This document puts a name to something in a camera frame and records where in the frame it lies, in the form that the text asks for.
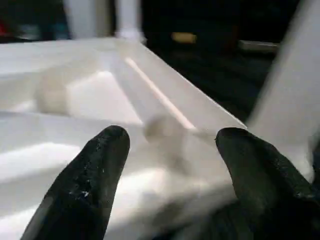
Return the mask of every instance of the white tray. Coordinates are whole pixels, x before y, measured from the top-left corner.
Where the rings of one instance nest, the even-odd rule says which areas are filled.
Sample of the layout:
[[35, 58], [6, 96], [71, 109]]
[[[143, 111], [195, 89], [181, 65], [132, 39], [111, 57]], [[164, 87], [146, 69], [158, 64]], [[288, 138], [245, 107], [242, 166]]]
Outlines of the white tray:
[[0, 46], [0, 239], [19, 239], [58, 173], [110, 124], [131, 149], [106, 239], [136, 240], [235, 199], [214, 138], [245, 126], [139, 43]]

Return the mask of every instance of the yellow object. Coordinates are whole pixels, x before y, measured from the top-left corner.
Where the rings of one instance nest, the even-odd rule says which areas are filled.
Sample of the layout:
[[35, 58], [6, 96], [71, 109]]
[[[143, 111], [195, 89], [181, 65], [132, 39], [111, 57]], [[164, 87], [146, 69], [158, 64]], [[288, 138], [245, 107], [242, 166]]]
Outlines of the yellow object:
[[197, 36], [190, 32], [173, 32], [171, 38], [181, 44], [195, 44]]

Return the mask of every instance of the white pillar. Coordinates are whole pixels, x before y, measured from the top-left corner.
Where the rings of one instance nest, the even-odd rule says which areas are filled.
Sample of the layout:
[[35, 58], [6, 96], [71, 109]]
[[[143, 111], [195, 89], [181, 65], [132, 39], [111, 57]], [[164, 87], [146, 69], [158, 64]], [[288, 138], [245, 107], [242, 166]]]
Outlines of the white pillar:
[[311, 180], [310, 143], [320, 126], [320, 1], [300, 6], [248, 127]]
[[144, 42], [141, 0], [116, 0], [116, 36]]
[[106, 37], [111, 34], [111, 15], [107, 0], [63, 0], [73, 39]]

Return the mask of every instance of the red object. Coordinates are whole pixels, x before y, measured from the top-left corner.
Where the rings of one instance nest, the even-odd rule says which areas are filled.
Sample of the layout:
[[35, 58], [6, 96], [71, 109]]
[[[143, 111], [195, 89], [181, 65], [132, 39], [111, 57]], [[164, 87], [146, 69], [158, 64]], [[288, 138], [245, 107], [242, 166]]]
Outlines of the red object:
[[6, 27], [4, 24], [0, 21], [0, 36], [6, 36], [8, 34]]

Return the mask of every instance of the white plastic part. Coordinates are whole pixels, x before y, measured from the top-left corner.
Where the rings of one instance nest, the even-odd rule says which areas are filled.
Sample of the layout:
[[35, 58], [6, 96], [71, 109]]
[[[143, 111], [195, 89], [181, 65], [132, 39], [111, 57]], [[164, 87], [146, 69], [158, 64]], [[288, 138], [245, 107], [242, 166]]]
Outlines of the white plastic part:
[[116, 36], [144, 42], [141, 0], [116, 0]]
[[245, 126], [142, 44], [0, 52], [0, 239], [20, 238], [58, 173], [111, 124], [128, 130], [131, 149], [106, 239], [141, 239], [235, 200], [214, 139]]
[[106, 37], [111, 34], [108, 0], [63, 0], [73, 39]]
[[320, 127], [320, 1], [295, 15], [252, 119], [251, 132], [275, 145], [313, 180], [312, 143]]

